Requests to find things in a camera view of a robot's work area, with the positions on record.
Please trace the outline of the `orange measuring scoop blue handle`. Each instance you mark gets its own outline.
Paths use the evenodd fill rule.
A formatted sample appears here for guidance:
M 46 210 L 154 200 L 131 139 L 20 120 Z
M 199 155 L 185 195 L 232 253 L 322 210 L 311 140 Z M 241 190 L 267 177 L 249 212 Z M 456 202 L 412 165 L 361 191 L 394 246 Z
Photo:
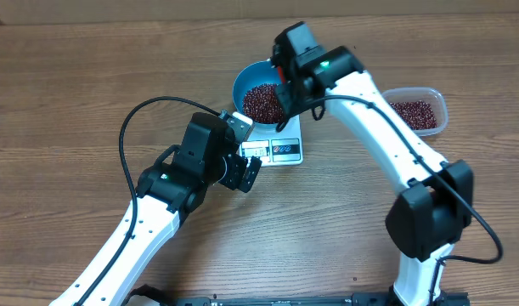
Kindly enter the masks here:
M 282 84 L 286 83 L 285 75 L 284 75 L 284 72 L 283 72 L 283 69 L 281 66 L 277 66 L 277 72 L 279 74 L 279 79 L 280 79 L 281 83 Z

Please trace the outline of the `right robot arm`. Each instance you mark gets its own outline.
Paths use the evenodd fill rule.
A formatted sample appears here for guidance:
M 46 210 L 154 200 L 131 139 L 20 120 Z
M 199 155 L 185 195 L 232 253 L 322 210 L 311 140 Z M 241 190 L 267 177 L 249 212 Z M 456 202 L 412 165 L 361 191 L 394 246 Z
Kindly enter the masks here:
M 345 47 L 277 41 L 271 62 L 282 76 L 285 118 L 321 108 L 363 143 L 397 196 L 386 228 L 401 252 L 390 305 L 441 305 L 441 274 L 471 222 L 473 173 L 424 143 L 377 91 L 371 74 Z

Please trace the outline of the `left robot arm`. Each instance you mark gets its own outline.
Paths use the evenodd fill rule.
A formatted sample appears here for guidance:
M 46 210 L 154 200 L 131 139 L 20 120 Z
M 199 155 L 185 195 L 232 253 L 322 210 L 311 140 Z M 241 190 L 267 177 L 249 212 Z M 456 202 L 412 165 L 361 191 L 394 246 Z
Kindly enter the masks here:
M 253 129 L 238 112 L 195 113 L 181 144 L 166 149 L 132 184 L 132 199 L 115 231 L 82 274 L 53 303 L 66 305 L 167 305 L 167 297 L 135 283 L 149 261 L 219 183 L 248 192 L 261 160 L 237 150 Z

